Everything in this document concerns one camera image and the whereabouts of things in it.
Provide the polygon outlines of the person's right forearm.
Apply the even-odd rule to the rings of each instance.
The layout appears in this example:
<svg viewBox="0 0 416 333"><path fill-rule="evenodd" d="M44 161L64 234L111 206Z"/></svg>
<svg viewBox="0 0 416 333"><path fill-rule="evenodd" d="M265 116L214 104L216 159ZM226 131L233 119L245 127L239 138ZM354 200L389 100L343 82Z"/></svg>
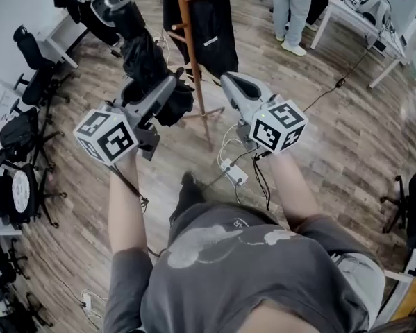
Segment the person's right forearm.
<svg viewBox="0 0 416 333"><path fill-rule="evenodd" d="M268 156L269 167L290 229L297 231L306 220L320 213L313 193L288 152Z"/></svg>

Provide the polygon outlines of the brown wooden coat rack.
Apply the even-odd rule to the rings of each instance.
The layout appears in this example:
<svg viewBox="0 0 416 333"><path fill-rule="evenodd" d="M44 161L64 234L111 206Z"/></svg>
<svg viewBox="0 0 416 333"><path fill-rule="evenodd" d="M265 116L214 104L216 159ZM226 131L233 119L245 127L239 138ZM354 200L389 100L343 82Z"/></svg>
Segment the brown wooden coat rack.
<svg viewBox="0 0 416 333"><path fill-rule="evenodd" d="M193 0L178 0L178 6L181 13L182 22L179 24L175 24L172 26L172 30L168 32L171 38L181 41L182 43L186 44L188 48L188 56L190 60L190 67L192 70L192 77L194 79L194 88L197 96L197 101L199 105L199 113L198 114L190 114L184 119L200 119L202 121L204 131L205 131L205 138L208 144L208 150L213 150L213 143L210 137L210 131L208 128L208 116L214 113L222 113L224 111L224 107L213 109L209 112L206 111L204 101L203 101L203 94L201 89L201 77L200 77L200 68L197 62L197 57L194 48L194 39L192 35L192 23L190 18L190 10L189 10L189 2Z"/></svg>

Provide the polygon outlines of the grey backpack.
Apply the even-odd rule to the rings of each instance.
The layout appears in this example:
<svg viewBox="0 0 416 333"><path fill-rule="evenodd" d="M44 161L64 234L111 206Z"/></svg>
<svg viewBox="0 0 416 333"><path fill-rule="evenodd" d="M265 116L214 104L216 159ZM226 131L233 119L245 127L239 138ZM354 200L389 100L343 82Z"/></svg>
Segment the grey backpack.
<svg viewBox="0 0 416 333"><path fill-rule="evenodd" d="M377 29L385 26L391 18L389 0L360 0L357 11L367 18Z"/></svg>

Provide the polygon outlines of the person's grey t-shirt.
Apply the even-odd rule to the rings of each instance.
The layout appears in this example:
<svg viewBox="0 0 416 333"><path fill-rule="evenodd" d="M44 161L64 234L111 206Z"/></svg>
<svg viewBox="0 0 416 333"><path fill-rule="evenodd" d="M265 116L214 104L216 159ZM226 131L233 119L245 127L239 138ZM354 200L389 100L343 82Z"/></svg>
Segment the person's grey t-shirt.
<svg viewBox="0 0 416 333"><path fill-rule="evenodd" d="M250 207L199 203L176 217L157 261L115 254L103 332L236 333L272 301L320 333L361 333L384 287L373 254L329 216L290 231Z"/></svg>

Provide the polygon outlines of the office chair with patterned cushion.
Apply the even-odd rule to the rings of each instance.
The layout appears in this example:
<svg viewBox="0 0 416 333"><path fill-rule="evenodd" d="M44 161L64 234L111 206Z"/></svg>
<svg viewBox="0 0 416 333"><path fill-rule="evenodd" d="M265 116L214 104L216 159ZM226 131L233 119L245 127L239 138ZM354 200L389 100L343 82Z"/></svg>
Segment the office chair with patterned cushion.
<svg viewBox="0 0 416 333"><path fill-rule="evenodd" d="M65 192L45 191L47 175L54 169L55 166L48 166L41 180L37 180L34 166L27 163L13 175L3 173L0 176L0 218L5 224L30 223L45 214L50 225L59 227L59 223L52 220L45 203L48 198L67 197Z"/></svg>

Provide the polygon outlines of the black office chair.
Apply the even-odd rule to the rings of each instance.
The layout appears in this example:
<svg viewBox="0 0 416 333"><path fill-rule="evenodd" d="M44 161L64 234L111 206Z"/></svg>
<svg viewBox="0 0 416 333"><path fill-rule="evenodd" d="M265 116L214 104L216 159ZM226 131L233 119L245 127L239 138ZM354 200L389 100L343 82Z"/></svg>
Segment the black office chair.
<svg viewBox="0 0 416 333"><path fill-rule="evenodd" d="M28 257L17 255L16 242L15 238L10 240L8 251L0 244L0 303L4 305L4 311L0 315L0 333L37 333L39 327L50 329L54 324L42 316L47 309L38 298L28 291L22 301L13 287L17 276L29 279L19 265Z"/></svg>
<svg viewBox="0 0 416 333"><path fill-rule="evenodd" d="M47 163L47 169L53 171L56 165L47 157L44 145L54 137L63 137L65 134L55 131L46 135L47 126L52 123L50 114L40 123L36 108L22 111L15 107L8 117L0 120L0 166L17 169L18 163L29 162L34 169L38 169L36 162L41 155Z"/></svg>
<svg viewBox="0 0 416 333"><path fill-rule="evenodd" d="M400 228L406 229L406 245L409 251L416 249L416 174L408 183L408 195L405 195L403 179L400 175L395 176L395 182L399 183L399 198L389 196L380 197L380 202L385 201L397 206L396 214L388 220L382 229L382 233L389 233L401 219Z"/></svg>
<svg viewBox="0 0 416 333"><path fill-rule="evenodd" d="M22 101L25 104L50 108L58 88L72 75L67 74L62 79L54 78L58 71L56 63L42 55L35 37L24 25L15 30L13 40L26 64L35 72L30 80L24 79L24 74L21 74L13 89L17 90L19 85L25 85L26 89L22 93Z"/></svg>

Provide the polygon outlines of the long white desk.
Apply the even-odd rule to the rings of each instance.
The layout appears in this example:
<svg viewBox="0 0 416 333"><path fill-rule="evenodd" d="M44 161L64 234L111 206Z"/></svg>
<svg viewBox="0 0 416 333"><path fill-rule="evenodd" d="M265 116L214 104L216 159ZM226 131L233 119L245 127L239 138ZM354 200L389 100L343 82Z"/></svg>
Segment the long white desk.
<svg viewBox="0 0 416 333"><path fill-rule="evenodd" d="M351 27L354 27L357 31L365 33L365 39L367 41L366 49L368 51L374 48L376 42L380 42L385 46L385 51L391 49L394 52L395 59L367 86L368 89L375 88L405 57L405 51L400 37L396 32L387 31L385 28L378 31L373 24L371 24L361 14L352 10L347 4L341 0L330 0L325 10L324 17L320 23L313 42L310 46L312 50L318 45L327 25L329 19L337 15L343 21L349 22Z"/></svg>

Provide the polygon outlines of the person's left forearm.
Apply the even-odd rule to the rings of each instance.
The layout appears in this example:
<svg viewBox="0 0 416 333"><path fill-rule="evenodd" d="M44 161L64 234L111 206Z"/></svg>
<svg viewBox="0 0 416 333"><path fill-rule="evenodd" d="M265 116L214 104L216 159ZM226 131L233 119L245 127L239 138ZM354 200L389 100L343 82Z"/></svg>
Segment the person's left forearm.
<svg viewBox="0 0 416 333"><path fill-rule="evenodd" d="M114 172L110 174L108 236L114 254L131 248L148 251L140 199Z"/></svg>

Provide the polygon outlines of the person's leg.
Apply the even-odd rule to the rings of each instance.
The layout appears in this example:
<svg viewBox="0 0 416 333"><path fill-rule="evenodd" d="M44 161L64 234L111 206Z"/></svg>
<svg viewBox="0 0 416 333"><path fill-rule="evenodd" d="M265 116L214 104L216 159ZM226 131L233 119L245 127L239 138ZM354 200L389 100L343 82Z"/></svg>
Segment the person's leg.
<svg viewBox="0 0 416 333"><path fill-rule="evenodd" d="M186 171L181 178L181 190L179 192L176 209L169 217L169 225L172 226L177 218L193 205L205 203L206 199L197 180L191 171Z"/></svg>

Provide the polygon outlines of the black jacket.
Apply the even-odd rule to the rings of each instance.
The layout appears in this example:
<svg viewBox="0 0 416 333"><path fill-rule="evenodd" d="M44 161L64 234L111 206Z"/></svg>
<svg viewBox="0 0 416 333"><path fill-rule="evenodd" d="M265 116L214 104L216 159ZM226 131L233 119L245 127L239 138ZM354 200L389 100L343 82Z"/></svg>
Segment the black jacket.
<svg viewBox="0 0 416 333"><path fill-rule="evenodd" d="M194 0L188 4L197 63L215 78L238 72L230 0ZM182 22L178 0L163 0L163 26Z"/></svg>

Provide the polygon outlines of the small white desk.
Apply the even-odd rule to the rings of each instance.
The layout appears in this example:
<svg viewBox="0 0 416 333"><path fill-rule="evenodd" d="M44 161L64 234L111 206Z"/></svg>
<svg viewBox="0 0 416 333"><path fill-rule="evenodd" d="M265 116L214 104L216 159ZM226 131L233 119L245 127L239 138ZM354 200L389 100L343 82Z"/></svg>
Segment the small white desk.
<svg viewBox="0 0 416 333"><path fill-rule="evenodd" d="M60 10L50 22L35 33L35 38L38 42L46 43L63 62L77 69L77 62L67 51L86 30L87 28L82 23L76 24L66 10Z"/></svg>

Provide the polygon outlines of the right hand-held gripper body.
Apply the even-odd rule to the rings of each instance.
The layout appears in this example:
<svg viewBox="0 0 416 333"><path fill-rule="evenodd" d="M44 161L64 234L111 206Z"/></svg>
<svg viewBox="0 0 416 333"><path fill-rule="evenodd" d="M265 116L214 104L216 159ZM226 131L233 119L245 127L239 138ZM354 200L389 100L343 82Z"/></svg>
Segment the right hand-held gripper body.
<svg viewBox="0 0 416 333"><path fill-rule="evenodd" d="M308 124L307 116L293 101L276 94L244 101L237 110L240 113L237 134L248 149L285 151L299 141Z"/></svg>

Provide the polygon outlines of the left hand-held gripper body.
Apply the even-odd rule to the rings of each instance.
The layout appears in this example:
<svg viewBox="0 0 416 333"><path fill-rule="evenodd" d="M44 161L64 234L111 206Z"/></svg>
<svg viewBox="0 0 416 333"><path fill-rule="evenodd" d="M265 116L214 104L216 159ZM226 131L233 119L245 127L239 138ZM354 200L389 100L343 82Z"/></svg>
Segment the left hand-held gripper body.
<svg viewBox="0 0 416 333"><path fill-rule="evenodd" d="M139 151L150 160L160 141L150 118L133 105L105 101L91 109L76 126L73 134L87 154L110 167L130 152Z"/></svg>

